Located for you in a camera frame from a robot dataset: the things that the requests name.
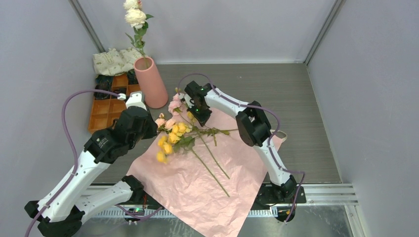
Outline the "cream printed ribbon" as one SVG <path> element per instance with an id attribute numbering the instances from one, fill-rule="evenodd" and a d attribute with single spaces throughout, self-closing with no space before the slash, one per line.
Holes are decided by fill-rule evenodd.
<path id="1" fill-rule="evenodd" d="M 282 142 L 285 142 L 288 138 L 287 134 L 281 130 L 275 131 L 274 129 L 271 129 L 270 131 L 274 136 L 280 138 Z"/>

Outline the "purple and pink wrapping paper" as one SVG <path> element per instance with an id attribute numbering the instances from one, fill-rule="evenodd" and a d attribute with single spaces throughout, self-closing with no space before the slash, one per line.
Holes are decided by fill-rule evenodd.
<path id="1" fill-rule="evenodd" d="M 207 237 L 236 237 L 253 205 L 267 170 L 253 147 L 237 132 L 236 121 L 213 109 L 207 126 L 229 135 L 197 138 L 191 152 L 166 163 L 157 160 L 154 141 L 135 159 L 128 174 L 168 211 Z"/>

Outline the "white rose stem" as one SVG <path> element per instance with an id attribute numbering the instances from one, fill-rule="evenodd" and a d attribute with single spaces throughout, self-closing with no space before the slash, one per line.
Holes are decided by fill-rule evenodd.
<path id="1" fill-rule="evenodd" d="M 145 41 L 143 37 L 149 28 L 147 20 L 154 18 L 151 14 L 146 14 L 142 8 L 141 0 L 125 0 L 123 8 L 126 10 L 125 21 L 132 27 L 134 36 L 128 36 L 131 45 L 136 48 L 144 58 L 145 68 L 150 68 L 151 64 L 147 61 L 147 55 L 144 52 Z"/>

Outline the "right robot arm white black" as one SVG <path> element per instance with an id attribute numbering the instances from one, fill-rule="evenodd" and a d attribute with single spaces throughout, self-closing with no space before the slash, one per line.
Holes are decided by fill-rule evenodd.
<path id="1" fill-rule="evenodd" d="M 249 103 L 235 99 L 211 83 L 200 86 L 192 81 L 184 91 L 187 110 L 201 126 L 209 120 L 212 109 L 234 118 L 241 140 L 256 150 L 267 168 L 276 200 L 285 203 L 294 197 L 297 182 L 277 152 L 271 124 L 265 114 L 267 109 L 262 108 L 257 101 Z"/>

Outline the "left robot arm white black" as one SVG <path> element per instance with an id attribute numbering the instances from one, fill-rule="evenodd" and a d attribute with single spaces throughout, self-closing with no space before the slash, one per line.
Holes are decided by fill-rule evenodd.
<path id="1" fill-rule="evenodd" d="M 157 125 L 148 109 L 131 106 L 114 126 L 94 132 L 77 163 L 43 199 L 29 201 L 25 211 L 44 237 L 72 237 L 91 217 L 124 202 L 140 203 L 144 186 L 133 175 L 89 197 L 82 197 L 91 183 L 119 157 L 142 139 L 157 135 Z"/>

